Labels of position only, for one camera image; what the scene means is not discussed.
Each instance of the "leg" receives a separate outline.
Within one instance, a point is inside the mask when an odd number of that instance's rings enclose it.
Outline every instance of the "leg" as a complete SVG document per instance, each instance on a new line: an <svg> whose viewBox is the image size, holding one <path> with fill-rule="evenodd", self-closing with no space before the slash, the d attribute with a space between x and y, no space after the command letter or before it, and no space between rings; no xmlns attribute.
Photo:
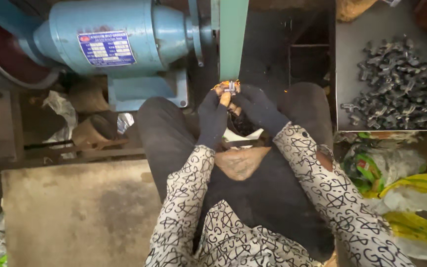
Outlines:
<svg viewBox="0 0 427 267"><path fill-rule="evenodd" d="M182 111L163 97L152 97L139 108L139 135L161 202L166 198L168 175L186 163L195 145Z"/></svg>
<svg viewBox="0 0 427 267"><path fill-rule="evenodd" d="M317 143L332 146L332 124L323 89L299 83L286 94L288 97L281 95L278 100L279 110L304 127ZM314 259L329 259L334 250L334 236L276 146L247 181L256 225L298 242Z"/></svg>
<svg viewBox="0 0 427 267"><path fill-rule="evenodd" d="M332 122L329 103L322 88L312 83L297 83L278 100L278 110L294 124L306 129L317 144L332 148Z"/></svg>
<svg viewBox="0 0 427 267"><path fill-rule="evenodd" d="M162 97L146 100L138 111L137 119L154 183L163 202L168 175L180 170L186 163L196 140L187 130L181 110ZM221 200L226 200L242 222L251 226L246 193L244 183L228 178L217 166L214 167L194 236L193 251L197 249L207 211Z"/></svg>

